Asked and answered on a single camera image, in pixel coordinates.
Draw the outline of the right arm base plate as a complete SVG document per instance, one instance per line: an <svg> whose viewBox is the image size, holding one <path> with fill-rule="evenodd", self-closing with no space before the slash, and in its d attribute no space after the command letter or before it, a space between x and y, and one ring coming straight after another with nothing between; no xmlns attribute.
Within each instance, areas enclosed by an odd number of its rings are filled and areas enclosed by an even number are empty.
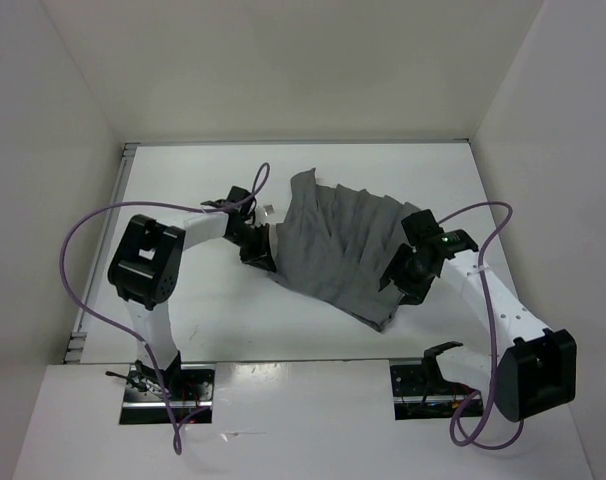
<svg viewBox="0 0 606 480"><path fill-rule="evenodd" d="M473 389L446 380L429 380L420 360L389 366L395 419L450 419Z"/></svg>

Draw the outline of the grey pleated skirt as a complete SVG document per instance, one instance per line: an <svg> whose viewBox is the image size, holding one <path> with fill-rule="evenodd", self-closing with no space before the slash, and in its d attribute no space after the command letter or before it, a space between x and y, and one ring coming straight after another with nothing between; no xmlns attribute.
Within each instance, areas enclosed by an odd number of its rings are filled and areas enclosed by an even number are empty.
<svg viewBox="0 0 606 480"><path fill-rule="evenodd" d="M381 333L393 320L402 294L380 278L401 244L401 222L420 210L390 196L343 185L319 185L313 169L290 180L283 222L272 227L278 285L325 302Z"/></svg>

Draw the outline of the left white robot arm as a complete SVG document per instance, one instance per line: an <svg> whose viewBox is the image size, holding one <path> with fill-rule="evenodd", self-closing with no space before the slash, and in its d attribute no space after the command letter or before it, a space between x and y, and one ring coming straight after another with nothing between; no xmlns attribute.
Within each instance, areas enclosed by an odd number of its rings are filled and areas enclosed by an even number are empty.
<svg viewBox="0 0 606 480"><path fill-rule="evenodd" d="M215 239L239 248L242 263L276 270L271 228L256 223L256 202L251 193L233 187L225 199L207 201L213 213L197 213L176 225L145 215L133 216L108 269L108 281L126 305L133 331L142 337L136 357L137 372L159 399L181 390L181 355L171 332L169 299L179 277L186 250Z"/></svg>

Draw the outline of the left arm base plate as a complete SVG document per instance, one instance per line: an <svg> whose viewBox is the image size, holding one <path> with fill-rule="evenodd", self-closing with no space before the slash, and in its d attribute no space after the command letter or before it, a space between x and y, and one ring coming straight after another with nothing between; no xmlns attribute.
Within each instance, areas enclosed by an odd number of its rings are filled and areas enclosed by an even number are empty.
<svg viewBox="0 0 606 480"><path fill-rule="evenodd" d="M142 377L136 367L129 366L128 375L118 374L125 381L123 401L119 418L120 425L169 424L165 403L158 385ZM183 386L170 393L170 406L178 422L187 419L187 424L209 424L215 386L213 364L184 364Z"/></svg>

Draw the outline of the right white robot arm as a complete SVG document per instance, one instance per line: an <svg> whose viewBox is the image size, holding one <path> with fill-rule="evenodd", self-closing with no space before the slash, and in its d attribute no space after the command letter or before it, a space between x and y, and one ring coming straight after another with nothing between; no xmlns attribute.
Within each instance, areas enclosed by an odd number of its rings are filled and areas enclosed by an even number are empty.
<svg viewBox="0 0 606 480"><path fill-rule="evenodd" d="M487 402L519 422L576 397L577 342L532 314L490 271L477 243L464 230L415 226L380 279L394 285L404 305L422 304L435 279L446 282L483 322L491 336Z"/></svg>

